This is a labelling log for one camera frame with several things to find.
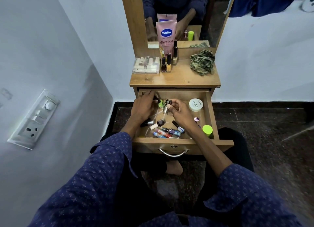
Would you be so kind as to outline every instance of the nail polish remover pad jar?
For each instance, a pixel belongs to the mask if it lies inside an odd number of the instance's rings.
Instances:
[[[198,112],[203,108],[203,102],[198,98],[193,98],[189,102],[189,108],[191,111]]]

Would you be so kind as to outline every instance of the vaseline logo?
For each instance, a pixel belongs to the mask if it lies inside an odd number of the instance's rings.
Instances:
[[[161,36],[162,37],[169,37],[172,35],[172,30],[171,29],[164,29],[161,31]]]

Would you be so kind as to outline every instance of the blue patterned shirt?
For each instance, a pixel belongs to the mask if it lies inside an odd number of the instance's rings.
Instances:
[[[37,211],[29,226],[112,226],[113,200],[124,155],[129,167],[132,141],[120,132],[96,144],[98,148],[84,165]],[[242,226],[301,226],[282,205],[279,196],[255,173],[236,164],[218,178],[218,192],[204,201],[207,208],[228,212],[241,206]],[[182,226],[175,212],[154,218],[141,226]],[[189,217],[189,226],[222,227],[203,217]]]

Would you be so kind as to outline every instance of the wooden drawer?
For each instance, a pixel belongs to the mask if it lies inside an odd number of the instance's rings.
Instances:
[[[144,94],[148,89],[139,89],[139,94]],[[211,95],[209,89],[180,89],[180,88],[170,88],[170,89],[152,89],[158,94],[158,97],[162,100],[177,98],[185,103],[192,98],[199,98],[203,101],[203,109],[199,112],[193,112],[193,117],[198,117],[200,119],[199,125],[203,127],[204,125],[210,125],[213,128],[213,139],[212,141],[224,152],[228,148],[232,147],[233,140],[221,140],[218,136],[217,125],[215,121],[215,115],[213,110],[213,105],[211,102]],[[177,129],[172,121],[174,120],[171,113],[165,115],[162,113],[162,110],[158,108],[157,104],[154,112],[152,113],[152,118],[155,118],[157,122],[159,119],[164,118],[166,124],[164,128]],[[136,152],[142,153],[158,153],[162,151],[167,154],[180,155],[186,150],[186,154],[196,154],[201,155],[196,143],[190,139],[190,137],[185,133],[182,134],[179,139],[165,139],[165,138],[156,138],[151,134],[150,128],[148,126],[142,127],[137,130],[135,138],[133,139],[133,149]]]

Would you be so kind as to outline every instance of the left hand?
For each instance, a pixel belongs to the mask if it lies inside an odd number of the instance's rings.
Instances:
[[[147,120],[147,118],[152,113],[153,106],[153,97],[155,92],[148,90],[144,95],[139,96],[134,100],[134,104],[131,110],[131,116],[138,118],[141,123]]]
[[[175,31],[175,38],[177,40],[181,40],[184,36],[184,31],[186,30],[189,23],[186,23],[186,20],[183,18],[177,23],[176,31]]]

